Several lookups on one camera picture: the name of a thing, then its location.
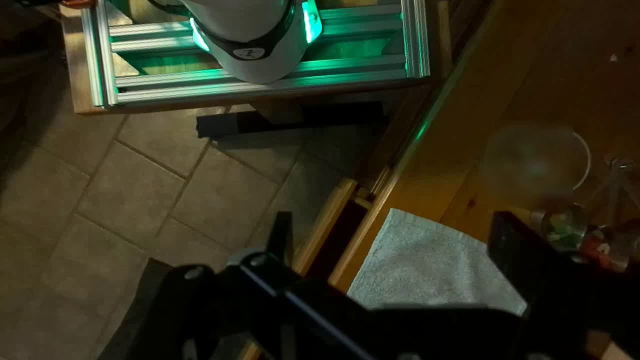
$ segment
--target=wine glass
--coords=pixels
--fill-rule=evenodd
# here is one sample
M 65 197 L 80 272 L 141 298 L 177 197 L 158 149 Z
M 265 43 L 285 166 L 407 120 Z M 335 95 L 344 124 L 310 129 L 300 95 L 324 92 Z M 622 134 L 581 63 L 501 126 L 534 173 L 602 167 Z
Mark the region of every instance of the wine glass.
M 566 127 L 513 124 L 485 145 L 482 172 L 512 199 L 566 196 L 581 185 L 591 166 L 583 138 Z

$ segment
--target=white cloth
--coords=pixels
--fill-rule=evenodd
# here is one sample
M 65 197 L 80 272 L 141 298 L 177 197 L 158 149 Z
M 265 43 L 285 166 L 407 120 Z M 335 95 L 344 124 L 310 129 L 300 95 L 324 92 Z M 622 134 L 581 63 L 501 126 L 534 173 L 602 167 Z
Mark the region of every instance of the white cloth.
M 526 307 L 485 243 L 401 210 L 390 210 L 348 296 L 365 307 L 473 303 L 512 314 Z

